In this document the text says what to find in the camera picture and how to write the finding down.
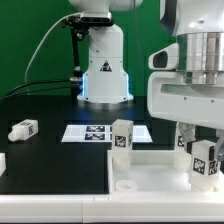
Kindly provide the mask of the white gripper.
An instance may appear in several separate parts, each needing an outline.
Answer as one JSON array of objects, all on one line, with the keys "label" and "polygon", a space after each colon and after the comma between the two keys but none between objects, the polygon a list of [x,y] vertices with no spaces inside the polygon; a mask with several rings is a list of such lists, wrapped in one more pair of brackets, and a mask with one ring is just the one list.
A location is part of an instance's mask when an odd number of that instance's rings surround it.
[{"label": "white gripper", "polygon": [[[224,129],[224,73],[218,74],[215,85],[188,85],[183,77],[182,72],[153,72],[148,81],[147,107],[152,117],[180,122],[184,150],[191,153],[195,125]],[[216,136],[215,159],[222,162],[224,130],[217,130]]]}]

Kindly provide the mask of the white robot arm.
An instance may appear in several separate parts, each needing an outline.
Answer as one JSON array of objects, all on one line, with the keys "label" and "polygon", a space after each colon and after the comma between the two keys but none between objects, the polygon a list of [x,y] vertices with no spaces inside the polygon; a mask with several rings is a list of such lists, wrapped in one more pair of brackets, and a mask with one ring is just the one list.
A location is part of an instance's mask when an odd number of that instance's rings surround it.
[{"label": "white robot arm", "polygon": [[[131,100],[123,32],[111,13],[143,0],[68,1],[79,10],[66,20],[73,38],[90,36],[88,70],[75,69],[83,83],[78,98],[94,105]],[[178,122],[187,142],[194,140],[195,126],[217,130],[211,157],[224,161],[224,0],[160,0],[160,24],[176,42],[149,57],[148,110],[153,117]]]}]

